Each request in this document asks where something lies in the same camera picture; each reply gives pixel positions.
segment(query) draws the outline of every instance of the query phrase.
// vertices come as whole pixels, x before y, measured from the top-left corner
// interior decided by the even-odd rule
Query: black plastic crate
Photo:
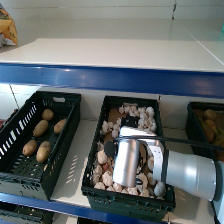
[[[191,102],[188,104],[188,117],[187,117],[187,124],[186,124],[186,133],[189,140],[198,141],[208,143],[206,139],[205,133],[201,127],[200,122],[194,112],[194,109],[198,110],[214,110],[214,111],[224,111],[223,104],[217,103],[200,103],[200,102]],[[211,158],[214,161],[217,161],[217,158],[214,154],[214,151],[208,148],[198,147],[198,146],[191,146],[192,150],[195,155]]]
[[[109,224],[109,222],[101,222],[92,219],[78,217],[77,224]]]
[[[54,212],[0,202],[0,217],[16,224],[51,224]]]
[[[80,94],[36,92],[4,124],[0,131],[0,192],[42,200],[51,197],[80,121],[80,101]],[[38,163],[36,153],[26,157],[22,149],[34,139],[33,129],[46,108],[55,116],[48,130],[35,140],[38,146],[49,141],[51,154],[46,162]],[[54,134],[54,125],[65,118],[61,133]]]
[[[167,212],[172,212],[175,208],[175,194],[172,186],[166,185],[165,200],[109,192],[95,189],[90,186],[90,177],[93,171],[93,163],[97,152],[97,142],[100,139],[100,129],[103,121],[108,121],[110,109],[117,108],[124,102],[137,103],[139,107],[153,107],[155,111],[154,118],[157,123],[156,134],[158,136],[163,136],[159,106],[156,100],[106,96],[101,108],[97,129],[83,176],[81,188],[82,194],[87,196],[91,208],[94,210],[153,222],[161,222],[165,214]]]

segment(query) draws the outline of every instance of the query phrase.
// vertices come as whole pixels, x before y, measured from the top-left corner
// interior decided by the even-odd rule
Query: metal cylinder
[[[113,181],[126,187],[135,187],[140,142],[133,139],[119,142]]]
[[[169,151],[166,183],[200,198],[212,200],[216,189],[214,161]]]

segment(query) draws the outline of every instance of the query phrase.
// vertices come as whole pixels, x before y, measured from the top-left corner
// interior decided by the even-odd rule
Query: white shelf
[[[81,185],[96,125],[97,121],[80,121],[51,200],[90,208],[87,198],[81,193]],[[178,129],[164,128],[164,135],[187,138],[185,131]],[[187,145],[167,143],[167,148],[183,153],[192,153],[191,148]],[[180,189],[175,189],[175,194],[176,209],[173,213],[168,213],[164,221],[187,224],[213,223],[214,213],[210,202],[189,195]]]
[[[2,48],[0,62],[223,72],[223,21],[213,20],[220,27],[206,26],[206,20],[184,21],[16,20],[19,45]],[[199,43],[194,34],[201,30],[220,35],[204,35]]]

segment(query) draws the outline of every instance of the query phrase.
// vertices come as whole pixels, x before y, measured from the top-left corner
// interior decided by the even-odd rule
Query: white mushroom
[[[135,113],[133,112],[133,111],[129,111],[129,115],[131,116],[131,117],[136,117],[136,115],[135,115]]]
[[[140,196],[149,197],[149,191],[147,189],[143,189],[140,192],[141,192]]]
[[[139,117],[139,112],[137,110],[134,111],[136,117]]]
[[[118,131],[120,131],[120,127],[119,127],[118,124],[114,124],[113,129],[114,129],[114,130],[118,130]]]
[[[100,165],[98,165],[94,170],[93,170],[93,175],[101,176],[103,173],[103,169]]]
[[[95,186],[98,182],[100,181],[99,176],[97,175],[93,175],[91,181],[90,181],[90,185],[91,186]]]
[[[123,194],[128,194],[128,192],[127,192],[126,189],[123,189],[123,190],[121,191],[121,193],[123,193]]]
[[[154,186],[156,184],[156,180],[153,179],[153,174],[152,173],[148,173],[147,178],[148,178],[148,182],[151,186]]]
[[[143,119],[143,120],[148,119],[148,116],[147,116],[146,113],[141,113],[141,114],[139,115],[139,117],[140,117],[141,119]]]
[[[103,125],[102,125],[102,132],[103,132],[103,135],[105,135],[107,132],[108,132],[108,123],[106,121],[103,122]]]
[[[154,109],[152,107],[147,107],[146,109],[146,114],[149,116],[149,117],[153,117],[155,112],[154,112]]]
[[[118,130],[114,129],[111,133],[112,138],[117,138],[118,137]]]
[[[120,112],[120,114],[124,113],[124,106],[123,105],[121,107],[119,107],[119,112]]]
[[[131,111],[134,112],[135,110],[137,110],[136,106],[131,106]]]
[[[107,191],[113,191],[113,192],[115,192],[115,189],[112,186],[110,186],[110,187],[107,188]]]
[[[149,192],[149,195],[154,196],[154,190],[152,187],[147,187],[147,190]]]
[[[163,196],[166,193],[165,184],[163,182],[158,181],[155,186],[154,193],[157,197]]]
[[[121,126],[121,118],[117,119],[117,124],[119,125],[119,127]]]
[[[122,191],[122,186],[118,183],[114,183],[113,187],[114,187],[116,192],[121,192]]]
[[[104,149],[104,145],[101,142],[97,142],[97,145],[98,145],[97,151],[101,151]]]
[[[153,122],[149,124],[149,131],[155,132],[156,128],[157,128],[156,123]]]
[[[145,107],[139,107],[138,112],[139,113],[145,113]]]
[[[148,168],[153,171],[153,166],[154,166],[154,157],[150,157],[150,159],[148,160]]]
[[[94,188],[105,190],[105,186],[104,186],[104,184],[103,184],[102,182],[98,182],[98,183],[94,186]]]
[[[124,112],[125,112],[126,114],[128,114],[129,111],[130,111],[130,106],[124,107]]]
[[[104,153],[104,150],[101,150],[97,153],[97,159],[99,164],[104,164],[107,162],[107,155]]]
[[[128,194],[138,195],[138,190],[136,187],[132,187],[132,188],[128,187],[127,192],[128,192]]]
[[[112,178],[112,173],[110,171],[106,171],[103,175],[102,175],[102,178],[103,178],[103,183],[110,187],[112,186],[113,184],[113,178]]]
[[[143,126],[139,125],[138,129],[143,131],[144,128],[143,128]]]
[[[142,189],[145,189],[147,187],[147,185],[148,185],[148,180],[147,180],[147,177],[145,176],[145,174],[144,173],[140,173],[136,177],[139,178],[143,182]]]
[[[156,120],[153,117],[148,118],[149,123],[156,123]]]
[[[113,123],[111,121],[108,122],[108,131],[112,131]]]

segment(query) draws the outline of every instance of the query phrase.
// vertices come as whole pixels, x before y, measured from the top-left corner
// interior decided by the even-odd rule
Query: bag
[[[5,45],[17,45],[17,31],[12,17],[0,4],[0,47]]]

